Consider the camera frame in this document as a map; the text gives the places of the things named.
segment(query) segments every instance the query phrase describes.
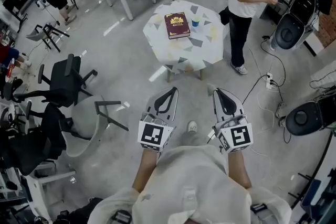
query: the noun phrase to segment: red book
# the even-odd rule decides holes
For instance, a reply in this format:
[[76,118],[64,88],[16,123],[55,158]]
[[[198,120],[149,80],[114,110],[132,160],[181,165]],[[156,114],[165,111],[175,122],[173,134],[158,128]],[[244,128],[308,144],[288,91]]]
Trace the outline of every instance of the red book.
[[167,14],[164,16],[168,38],[180,38],[190,36],[190,29],[184,12]]

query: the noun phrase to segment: floor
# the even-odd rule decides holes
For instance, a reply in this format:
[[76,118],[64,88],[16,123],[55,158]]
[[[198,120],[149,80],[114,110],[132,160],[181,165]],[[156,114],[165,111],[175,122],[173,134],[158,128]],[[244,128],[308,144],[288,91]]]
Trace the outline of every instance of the floor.
[[[39,66],[44,64],[47,77],[55,62],[66,59],[68,54],[81,55],[86,52],[82,57],[81,74],[86,74],[92,68],[98,71],[98,76],[88,82],[87,90],[101,94],[105,100],[120,100],[130,104],[128,109],[112,112],[115,119],[130,128],[129,132],[110,126],[92,154],[78,158],[69,158],[65,152],[61,155],[58,165],[70,165],[76,169],[77,182],[72,185],[64,179],[48,187],[50,202],[60,198],[65,201],[64,204],[53,206],[55,214],[83,206],[89,197],[106,198],[121,187],[132,184],[142,152],[142,147],[136,141],[138,122],[151,95],[171,86],[179,90],[175,117],[177,129],[169,144],[174,147],[178,145],[179,135],[190,120],[198,123],[199,132],[205,137],[211,131],[216,117],[212,100],[207,96],[207,83],[227,89],[243,100],[260,77],[258,68],[262,74],[271,70],[277,81],[284,77],[281,63],[260,49],[261,37],[270,35],[274,26],[267,20],[253,19],[244,48],[245,66],[249,71],[247,76],[238,75],[230,67],[230,41],[227,37],[224,40],[224,60],[208,67],[203,81],[192,73],[173,76],[172,82],[167,83],[164,73],[150,82],[149,77],[160,69],[161,64],[142,29],[156,7],[171,0],[157,0],[155,5],[151,0],[127,0],[134,15],[133,21],[126,18],[119,0],[112,1],[113,7],[109,7],[104,0],[77,0],[79,10],[74,9],[72,13],[76,13],[78,18],[68,27],[61,26],[70,35],[70,38],[63,37],[58,42],[61,53],[55,49],[47,51],[44,44],[38,45],[25,38],[37,23],[52,20],[45,10],[31,5],[27,11],[28,21],[23,25],[16,42],[16,48],[30,56],[32,73],[37,74]],[[227,0],[187,1],[217,12],[227,6]],[[48,10],[61,21],[54,8],[48,7]],[[281,88],[284,100],[290,102],[295,97],[309,93],[313,56],[307,48],[300,47],[291,52],[277,51],[276,54],[286,67],[286,82]],[[25,79],[28,91],[47,89],[45,83],[37,84],[36,77]],[[285,144],[283,128],[278,127],[273,114],[280,102],[279,93],[266,90],[265,84],[264,81],[259,82],[244,106],[248,120],[253,125],[253,150],[257,152],[251,149],[244,151],[246,167],[253,185],[266,187],[291,204],[293,198],[287,192],[296,194],[302,189],[306,182],[297,173],[312,173],[325,147],[328,132],[292,137],[290,143]],[[33,99],[33,110],[43,111],[44,106],[39,98]],[[70,115],[71,108],[62,108],[62,111]]]

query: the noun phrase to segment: book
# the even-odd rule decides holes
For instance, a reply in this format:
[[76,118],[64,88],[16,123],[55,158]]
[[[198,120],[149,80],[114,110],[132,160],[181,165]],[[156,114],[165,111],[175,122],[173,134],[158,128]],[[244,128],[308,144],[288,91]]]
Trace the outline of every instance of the book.
[[190,29],[184,12],[167,14],[164,16],[168,38],[180,38],[190,36]]

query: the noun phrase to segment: patterned tablecloth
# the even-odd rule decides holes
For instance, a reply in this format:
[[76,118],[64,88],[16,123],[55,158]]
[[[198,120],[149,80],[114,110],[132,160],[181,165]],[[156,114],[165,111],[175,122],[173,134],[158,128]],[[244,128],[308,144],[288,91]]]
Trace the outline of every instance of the patterned tablecloth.
[[[168,39],[164,16],[184,12],[191,34],[189,37]],[[193,27],[191,19],[201,19]],[[219,15],[194,3],[176,0],[160,5],[145,25],[143,32],[157,59],[175,74],[206,68],[223,59],[223,30]]]

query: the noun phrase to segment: cup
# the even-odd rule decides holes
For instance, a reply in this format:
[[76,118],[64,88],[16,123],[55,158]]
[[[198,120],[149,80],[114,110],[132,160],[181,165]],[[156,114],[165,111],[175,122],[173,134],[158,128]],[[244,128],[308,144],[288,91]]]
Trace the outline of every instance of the cup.
[[194,17],[191,19],[193,27],[197,27],[200,24],[200,18],[199,17]]

